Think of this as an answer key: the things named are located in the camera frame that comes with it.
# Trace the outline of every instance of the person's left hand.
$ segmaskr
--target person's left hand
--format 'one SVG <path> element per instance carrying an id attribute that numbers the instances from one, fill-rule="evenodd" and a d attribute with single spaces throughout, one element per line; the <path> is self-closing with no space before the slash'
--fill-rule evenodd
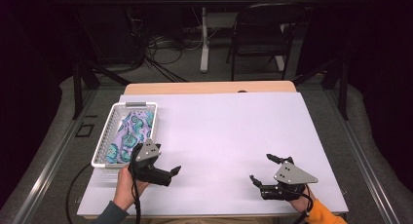
<path id="1" fill-rule="evenodd" d="M 148 182 L 137 182 L 137 193 L 142 195 L 145 188 L 149 185 Z M 132 192 L 133 181 L 131 179 L 131 173 L 128 171 L 128 166 L 121 168 L 118 172 L 118 184 L 116 185 L 115 197 L 113 198 L 113 203 L 123 210 L 128 210 L 128 208 L 134 203 L 134 198 Z"/>

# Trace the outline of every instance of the fabric in basket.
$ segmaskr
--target fabric in basket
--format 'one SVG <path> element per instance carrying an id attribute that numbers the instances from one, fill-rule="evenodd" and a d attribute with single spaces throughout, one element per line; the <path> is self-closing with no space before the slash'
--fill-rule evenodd
<path id="1" fill-rule="evenodd" d="M 126 164 L 131 161 L 131 151 L 137 143 L 143 143 L 151 135 L 154 113 L 131 112 L 119 127 L 115 140 L 106 154 L 108 164 Z"/>

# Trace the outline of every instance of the sleeve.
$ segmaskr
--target sleeve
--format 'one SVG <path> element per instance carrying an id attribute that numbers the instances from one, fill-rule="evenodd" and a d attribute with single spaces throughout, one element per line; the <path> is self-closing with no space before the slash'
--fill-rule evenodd
<path id="1" fill-rule="evenodd" d="M 103 213 L 96 220 L 92 221 L 92 224 L 118 224 L 128 215 L 126 211 L 110 201 Z"/>
<path id="2" fill-rule="evenodd" d="M 340 216 L 336 216 L 328 210 L 319 200 L 314 201 L 313 209 L 306 218 L 309 224 L 345 224 L 347 223 Z"/>

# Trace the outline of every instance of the orange sleeve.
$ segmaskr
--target orange sleeve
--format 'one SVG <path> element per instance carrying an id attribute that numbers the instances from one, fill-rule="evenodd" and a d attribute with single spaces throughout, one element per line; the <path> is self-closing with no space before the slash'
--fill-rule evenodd
<path id="1" fill-rule="evenodd" d="M 313 209 L 306 218 L 309 224 L 345 224 L 347 223 L 340 216 L 336 216 L 328 210 L 319 200 L 314 201 Z"/>

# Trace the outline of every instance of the chair backrest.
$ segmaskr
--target chair backrest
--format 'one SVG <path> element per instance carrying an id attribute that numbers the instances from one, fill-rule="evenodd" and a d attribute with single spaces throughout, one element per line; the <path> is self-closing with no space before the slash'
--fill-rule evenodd
<path id="1" fill-rule="evenodd" d="M 305 9 L 294 3 L 258 3 L 242 9 L 235 25 L 279 25 L 295 23 L 305 15 Z"/>

